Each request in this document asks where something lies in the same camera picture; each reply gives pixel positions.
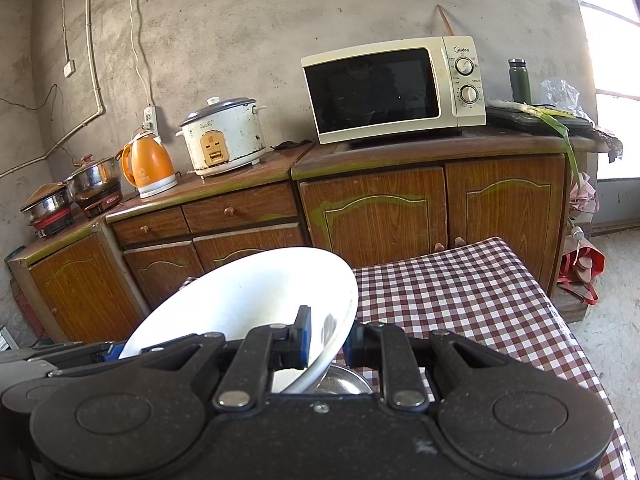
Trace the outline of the deep steel bowl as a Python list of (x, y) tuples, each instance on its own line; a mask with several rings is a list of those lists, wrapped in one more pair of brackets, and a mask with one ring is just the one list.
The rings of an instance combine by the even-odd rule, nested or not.
[(324, 375), (312, 384), (306, 393), (317, 394), (371, 394), (372, 387), (359, 373), (338, 364), (331, 364)]

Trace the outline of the green leek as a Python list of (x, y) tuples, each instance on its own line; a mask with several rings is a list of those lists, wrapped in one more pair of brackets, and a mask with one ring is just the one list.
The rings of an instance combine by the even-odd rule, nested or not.
[(563, 141), (564, 151), (570, 163), (573, 182), (579, 182), (579, 169), (573, 144), (570, 140), (570, 128), (560, 121), (560, 117), (574, 119), (571, 114), (562, 112), (562, 110), (552, 110), (552, 108), (538, 107), (525, 103), (489, 100), (486, 105), (486, 115), (487, 119), (509, 119), (509, 126), (520, 126), (525, 128), (525, 132), (529, 133), (538, 131), (541, 128), (544, 128), (546, 132), (553, 131)]

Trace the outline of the clear plastic bag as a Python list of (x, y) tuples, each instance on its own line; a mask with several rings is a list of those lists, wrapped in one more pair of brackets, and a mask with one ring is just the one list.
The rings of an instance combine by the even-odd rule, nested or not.
[(580, 92), (565, 79), (553, 77), (541, 81), (540, 97), (544, 105), (591, 122), (591, 117), (580, 104)]

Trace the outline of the white rice cooker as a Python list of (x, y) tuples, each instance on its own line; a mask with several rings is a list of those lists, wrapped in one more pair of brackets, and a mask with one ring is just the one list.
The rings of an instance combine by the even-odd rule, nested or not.
[(213, 96), (186, 116), (176, 136), (186, 142), (194, 174), (205, 179), (257, 164), (267, 151), (261, 110), (255, 99)]

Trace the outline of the steel pot on stove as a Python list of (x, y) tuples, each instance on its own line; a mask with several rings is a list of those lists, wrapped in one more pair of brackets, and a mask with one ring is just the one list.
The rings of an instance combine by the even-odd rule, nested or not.
[(68, 192), (65, 182), (51, 182), (43, 184), (32, 196), (21, 206), (21, 213), (30, 226), (56, 214), (60, 210), (68, 208), (71, 204), (72, 196)]

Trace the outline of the cream microwave oven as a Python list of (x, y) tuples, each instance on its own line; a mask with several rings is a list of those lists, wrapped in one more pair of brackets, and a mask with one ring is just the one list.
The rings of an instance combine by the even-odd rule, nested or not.
[(401, 39), (306, 56), (321, 144), (486, 124), (470, 36)]

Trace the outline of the dark green thermos bottle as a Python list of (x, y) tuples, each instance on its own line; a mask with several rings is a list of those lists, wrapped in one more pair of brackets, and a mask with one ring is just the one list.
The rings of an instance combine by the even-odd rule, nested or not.
[(524, 58), (511, 58), (509, 61), (509, 77), (514, 102), (532, 104), (529, 76)]

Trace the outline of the red bag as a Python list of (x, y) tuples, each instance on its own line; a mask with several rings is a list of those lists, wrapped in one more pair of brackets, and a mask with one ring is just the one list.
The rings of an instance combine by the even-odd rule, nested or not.
[(556, 284), (587, 306), (594, 306), (599, 296), (593, 282), (603, 273), (604, 266), (605, 255), (585, 242), (563, 252)]

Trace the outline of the brown wooden cabinet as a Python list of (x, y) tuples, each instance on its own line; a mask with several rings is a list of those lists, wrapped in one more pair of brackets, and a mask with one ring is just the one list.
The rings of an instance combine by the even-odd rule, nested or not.
[(8, 266), (56, 342), (125, 338), (188, 278), (280, 247), (323, 248), (359, 269), (498, 236), (551, 292), (570, 167), (603, 151), (583, 136), (496, 127), (365, 148), (285, 148), (77, 218)]

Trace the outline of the steel pot with lid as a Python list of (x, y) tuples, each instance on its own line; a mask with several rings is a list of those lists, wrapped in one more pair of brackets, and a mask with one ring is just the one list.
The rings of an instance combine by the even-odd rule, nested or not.
[(79, 203), (120, 185), (120, 163), (115, 156), (94, 160), (91, 156), (66, 179), (70, 196)]

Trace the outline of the orange electric kettle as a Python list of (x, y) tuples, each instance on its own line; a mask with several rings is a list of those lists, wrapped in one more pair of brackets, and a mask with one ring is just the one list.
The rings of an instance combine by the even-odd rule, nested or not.
[(117, 153), (122, 175), (141, 198), (149, 198), (178, 184), (174, 166), (160, 137), (152, 131), (137, 133)]

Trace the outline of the pink cloth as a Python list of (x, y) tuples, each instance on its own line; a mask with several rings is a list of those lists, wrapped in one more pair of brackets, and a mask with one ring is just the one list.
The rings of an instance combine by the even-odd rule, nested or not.
[(598, 193), (588, 174), (580, 172), (578, 176), (579, 181), (570, 190), (570, 222), (590, 223), (599, 210)]

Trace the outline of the white ceramic bowl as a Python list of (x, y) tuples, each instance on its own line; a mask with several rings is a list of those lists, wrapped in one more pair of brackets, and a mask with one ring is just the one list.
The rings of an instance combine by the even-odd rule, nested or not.
[(129, 337), (120, 356), (191, 334), (219, 332), (238, 340), (254, 327), (295, 321), (310, 309), (308, 366), (278, 370), (275, 393), (314, 391), (343, 347), (358, 309), (352, 268), (333, 252), (312, 247), (266, 250), (197, 278), (157, 307)]

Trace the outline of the red white checkered tablecloth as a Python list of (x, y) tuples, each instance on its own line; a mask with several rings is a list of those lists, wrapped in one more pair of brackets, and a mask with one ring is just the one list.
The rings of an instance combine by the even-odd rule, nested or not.
[(404, 330), (428, 405), (389, 408), (378, 372), (359, 367), (375, 389), (332, 403), (317, 477), (637, 477), (582, 347), (503, 240), (369, 266), (355, 278), (354, 323)]

